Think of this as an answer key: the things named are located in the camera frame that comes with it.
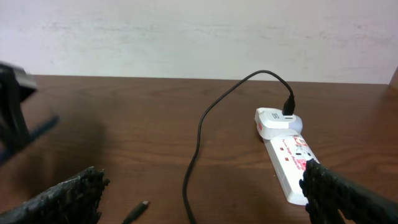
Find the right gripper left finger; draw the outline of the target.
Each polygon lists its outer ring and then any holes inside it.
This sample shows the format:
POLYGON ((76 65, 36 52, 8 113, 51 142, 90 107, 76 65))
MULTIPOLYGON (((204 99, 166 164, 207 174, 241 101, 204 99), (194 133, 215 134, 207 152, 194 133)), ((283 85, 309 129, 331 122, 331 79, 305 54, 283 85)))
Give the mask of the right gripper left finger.
POLYGON ((1 224, 97 224, 101 196, 108 184, 103 170, 89 167, 3 212, 1 224))

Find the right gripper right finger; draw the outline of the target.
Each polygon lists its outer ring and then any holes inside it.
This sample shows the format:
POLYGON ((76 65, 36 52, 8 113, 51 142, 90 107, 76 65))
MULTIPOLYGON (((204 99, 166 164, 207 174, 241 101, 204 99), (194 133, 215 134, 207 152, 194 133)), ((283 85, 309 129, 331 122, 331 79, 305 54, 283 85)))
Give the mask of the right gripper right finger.
POLYGON ((299 186, 311 223, 397 224, 397 203, 339 176, 311 159, 299 186))

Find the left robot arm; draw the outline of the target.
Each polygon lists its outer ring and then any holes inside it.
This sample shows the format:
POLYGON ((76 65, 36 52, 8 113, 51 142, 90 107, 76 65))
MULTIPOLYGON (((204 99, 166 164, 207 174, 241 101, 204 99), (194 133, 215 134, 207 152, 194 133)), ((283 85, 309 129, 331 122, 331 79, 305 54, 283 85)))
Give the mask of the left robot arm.
POLYGON ((33 130, 29 130, 21 103, 37 91, 32 75, 19 66, 1 62, 1 165, 24 150, 29 144, 49 132, 60 120, 53 115, 33 130))

